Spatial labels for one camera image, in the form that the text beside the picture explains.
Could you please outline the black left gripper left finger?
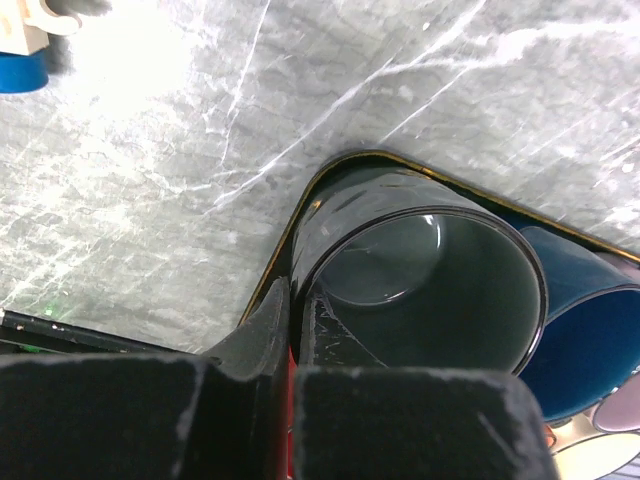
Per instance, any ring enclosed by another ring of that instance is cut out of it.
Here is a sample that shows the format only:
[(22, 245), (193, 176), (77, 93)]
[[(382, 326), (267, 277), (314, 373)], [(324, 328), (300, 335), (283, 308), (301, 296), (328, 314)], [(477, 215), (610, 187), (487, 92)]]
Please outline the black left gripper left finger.
[(282, 479), (289, 287), (187, 354), (1, 315), (5, 479)]

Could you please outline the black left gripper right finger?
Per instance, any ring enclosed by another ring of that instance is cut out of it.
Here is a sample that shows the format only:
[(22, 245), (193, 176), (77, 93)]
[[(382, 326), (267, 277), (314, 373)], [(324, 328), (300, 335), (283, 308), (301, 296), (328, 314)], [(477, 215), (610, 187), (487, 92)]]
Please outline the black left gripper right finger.
[(297, 479), (554, 479), (541, 412), (518, 378), (384, 368), (321, 294), (303, 310), (293, 385)]

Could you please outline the dark green cup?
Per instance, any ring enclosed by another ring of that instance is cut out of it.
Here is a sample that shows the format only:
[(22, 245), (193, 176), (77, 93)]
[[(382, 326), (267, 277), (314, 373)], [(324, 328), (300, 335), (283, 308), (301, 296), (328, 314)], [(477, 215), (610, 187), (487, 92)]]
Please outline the dark green cup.
[(292, 241), (296, 307), (320, 306), (378, 365), (517, 374), (548, 309), (541, 263), (506, 221), (402, 167), (310, 197)]

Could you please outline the red cup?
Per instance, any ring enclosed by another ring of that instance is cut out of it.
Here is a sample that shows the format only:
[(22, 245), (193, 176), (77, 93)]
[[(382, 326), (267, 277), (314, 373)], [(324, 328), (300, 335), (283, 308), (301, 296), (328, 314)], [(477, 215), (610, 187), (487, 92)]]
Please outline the red cup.
[(292, 351), (288, 358), (288, 389), (287, 389), (287, 479), (294, 479), (293, 469), (293, 423), (294, 423), (294, 376), (296, 362)]

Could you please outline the cream cup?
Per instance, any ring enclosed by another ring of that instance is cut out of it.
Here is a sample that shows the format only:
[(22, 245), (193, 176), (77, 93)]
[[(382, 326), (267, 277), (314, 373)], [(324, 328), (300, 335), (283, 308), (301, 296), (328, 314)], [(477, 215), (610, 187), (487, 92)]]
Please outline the cream cup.
[(639, 455), (637, 433), (602, 434), (554, 451), (560, 479), (600, 479), (624, 467)]

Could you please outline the dark blue cup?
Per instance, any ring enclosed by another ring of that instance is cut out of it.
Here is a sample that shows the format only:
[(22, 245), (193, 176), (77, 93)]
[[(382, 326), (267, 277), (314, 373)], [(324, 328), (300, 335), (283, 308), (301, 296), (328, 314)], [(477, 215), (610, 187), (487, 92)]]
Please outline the dark blue cup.
[(542, 263), (549, 293), (543, 335), (520, 378), (553, 422), (595, 404), (639, 365), (639, 284), (547, 230), (520, 233)]

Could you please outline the lilac cup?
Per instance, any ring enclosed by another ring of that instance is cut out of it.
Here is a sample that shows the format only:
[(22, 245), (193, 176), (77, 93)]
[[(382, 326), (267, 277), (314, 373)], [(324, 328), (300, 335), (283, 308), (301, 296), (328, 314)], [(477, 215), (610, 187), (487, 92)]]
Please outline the lilac cup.
[[(639, 283), (639, 265), (609, 253), (598, 256)], [(601, 431), (621, 433), (639, 430), (639, 367), (592, 411), (591, 421)]]

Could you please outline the black tray gold rim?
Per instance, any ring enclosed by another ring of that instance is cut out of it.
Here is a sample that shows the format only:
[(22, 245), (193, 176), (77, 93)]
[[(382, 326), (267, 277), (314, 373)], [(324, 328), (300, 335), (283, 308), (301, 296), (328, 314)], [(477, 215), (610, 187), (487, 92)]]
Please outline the black tray gold rim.
[(407, 168), (427, 178), (452, 187), (454, 190), (459, 190), (466, 196), (475, 196), (482, 199), (482, 201), (488, 204), (488, 209), (491, 211), (499, 209), (506, 210), (512, 214), (520, 215), (536, 225), (543, 226), (592, 252), (605, 252), (618, 258), (623, 258), (629, 263), (639, 263), (639, 254), (636, 252), (624, 249), (561, 220), (553, 219), (538, 210), (422, 161), (383, 149), (346, 151), (327, 159), (307, 183), (291, 217), (284, 227), (282, 235), (269, 258), (256, 288), (239, 318), (240, 322), (246, 321), (257, 307), (260, 306), (274, 279), (288, 272), (287, 256), (289, 255), (294, 230), (303, 216), (309, 197), (314, 195), (319, 187), (333, 181), (338, 175), (347, 170), (361, 171), (374, 165)]

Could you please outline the colourful toy block figure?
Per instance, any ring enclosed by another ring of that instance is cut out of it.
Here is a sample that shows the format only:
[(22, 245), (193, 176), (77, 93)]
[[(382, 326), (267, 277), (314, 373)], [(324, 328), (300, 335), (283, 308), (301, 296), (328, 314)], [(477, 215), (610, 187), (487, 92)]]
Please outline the colourful toy block figure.
[(45, 87), (44, 51), (49, 35), (68, 36), (81, 28), (73, 15), (55, 13), (46, 1), (1, 1), (1, 93), (20, 94)]

